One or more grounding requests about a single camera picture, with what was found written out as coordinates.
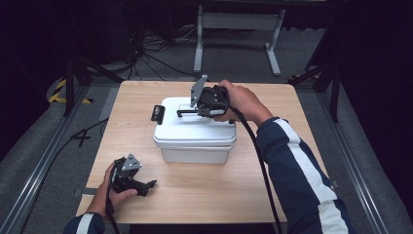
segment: gray carpet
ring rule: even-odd
[[[242,37],[239,34],[226,31],[212,31],[205,38],[202,73],[207,74],[211,81],[225,78],[233,82],[285,83],[291,75],[304,73],[304,67],[322,34],[322,30],[282,31],[276,46],[276,57],[282,75],[275,77],[272,75],[266,53],[263,50],[263,45],[271,38],[271,34],[254,31],[249,36]],[[147,63],[139,60],[130,79],[196,80],[197,74],[192,73],[195,47],[194,42],[188,41],[185,44],[171,47],[165,52],[150,54],[189,74],[174,71],[152,58],[142,58]],[[119,75],[127,78],[129,72]],[[87,98],[92,98],[94,102],[81,104],[61,143],[66,142],[82,129],[107,117],[118,87],[118,84],[107,78],[94,78],[87,94]],[[322,114],[316,94],[311,89],[305,88],[297,88],[297,94],[330,178],[338,184],[335,190],[347,204],[356,231],[366,234],[374,233],[364,207],[358,198],[355,186],[344,166],[339,144]],[[5,220],[42,156],[54,130],[63,119],[63,112],[63,103],[52,103],[51,107],[0,163],[0,206],[3,211],[0,214],[0,223]],[[413,227],[405,208],[377,162],[374,151],[371,149],[344,91],[340,94],[338,115],[339,125],[356,157],[357,164],[389,233],[413,233]],[[104,133],[104,124],[88,131],[88,136],[91,139],[85,140],[82,147],[80,147],[80,140],[75,139],[58,154],[24,233],[60,233],[64,224],[76,214],[80,202],[76,191],[82,189],[86,184],[102,133]],[[129,232],[126,225],[123,225],[121,229],[123,233]],[[112,232],[110,225],[107,225],[106,233]]]

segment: wooden table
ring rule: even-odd
[[[237,142],[224,165],[166,163],[155,144],[155,104],[168,97],[189,97],[193,82],[122,83],[97,151],[87,187],[97,188],[107,167],[131,152],[143,167],[134,179],[158,182],[146,197],[129,199],[115,213],[119,223],[260,223],[274,222],[253,144],[240,123]],[[313,149],[325,172],[315,140],[292,86],[238,84],[250,88],[273,114],[287,119]],[[282,222],[286,222],[274,193]],[[93,196],[84,194],[77,215]]]

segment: plastic storage box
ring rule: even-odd
[[[167,97],[162,125],[154,134],[166,162],[225,164],[237,141],[235,124],[215,122],[196,113],[182,114],[177,110],[193,109],[189,97]]]

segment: white lid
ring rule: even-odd
[[[157,145],[161,148],[233,146],[237,140],[235,124],[215,122],[197,113],[177,116],[178,109],[193,109],[190,102],[189,97],[167,97],[163,100],[166,111],[163,124],[155,129]]]

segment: navy blue sleeve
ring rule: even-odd
[[[264,122],[257,131],[257,144],[287,218],[288,233],[356,233],[312,150],[285,120],[275,117]]]
[[[104,221],[100,214],[86,213],[67,222],[63,234],[101,234],[104,233],[104,229]]]

